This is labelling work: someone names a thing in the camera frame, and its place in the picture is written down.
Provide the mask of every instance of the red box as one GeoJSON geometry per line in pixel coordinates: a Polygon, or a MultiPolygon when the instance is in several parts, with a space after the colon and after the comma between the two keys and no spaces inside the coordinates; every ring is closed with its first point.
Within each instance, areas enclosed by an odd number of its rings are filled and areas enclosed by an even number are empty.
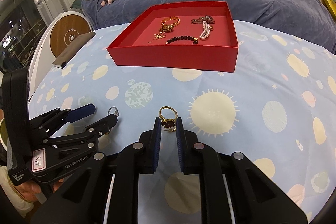
{"type": "Polygon", "coordinates": [[[226,2],[188,1],[154,5],[136,18],[107,48],[118,66],[188,68],[234,72],[238,42],[232,16],[226,2]],[[174,41],[177,36],[199,37],[202,24],[192,19],[210,15],[213,31],[197,45],[191,40],[174,41]],[[177,16],[181,23],[166,38],[154,39],[164,18],[177,16]]]}

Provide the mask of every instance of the human hand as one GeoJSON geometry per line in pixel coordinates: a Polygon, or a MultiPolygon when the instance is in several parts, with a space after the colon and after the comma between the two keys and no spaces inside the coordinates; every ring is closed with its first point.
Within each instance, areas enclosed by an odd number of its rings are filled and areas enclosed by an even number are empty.
{"type": "MultiPolygon", "coordinates": [[[[64,179],[61,179],[53,184],[53,191],[57,191],[58,188],[62,185],[64,179]]],[[[20,184],[18,186],[14,186],[20,194],[28,201],[35,202],[37,198],[35,194],[41,193],[41,187],[34,181],[29,180],[20,184]]]]}

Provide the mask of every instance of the round wooden device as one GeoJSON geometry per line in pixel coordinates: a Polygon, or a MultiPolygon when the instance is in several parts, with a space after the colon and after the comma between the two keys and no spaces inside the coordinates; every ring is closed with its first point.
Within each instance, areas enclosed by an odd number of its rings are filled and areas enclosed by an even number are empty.
{"type": "Polygon", "coordinates": [[[90,31],[90,26],[84,18],[78,15],[62,17],[57,21],[50,34],[52,53],[57,58],[77,36],[90,31]]]}

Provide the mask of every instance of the window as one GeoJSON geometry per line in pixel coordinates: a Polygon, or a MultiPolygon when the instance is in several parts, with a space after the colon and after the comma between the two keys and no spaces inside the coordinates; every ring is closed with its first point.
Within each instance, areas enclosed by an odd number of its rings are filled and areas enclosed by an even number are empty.
{"type": "Polygon", "coordinates": [[[46,29],[33,0],[0,0],[0,71],[29,66],[46,29]]]}

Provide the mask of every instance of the label sticker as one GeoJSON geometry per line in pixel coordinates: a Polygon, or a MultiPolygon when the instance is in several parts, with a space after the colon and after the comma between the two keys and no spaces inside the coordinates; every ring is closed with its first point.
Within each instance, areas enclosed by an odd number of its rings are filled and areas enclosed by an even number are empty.
{"type": "Polygon", "coordinates": [[[46,169],[45,164],[45,148],[35,150],[33,152],[33,159],[31,162],[31,170],[33,172],[46,169]]]}

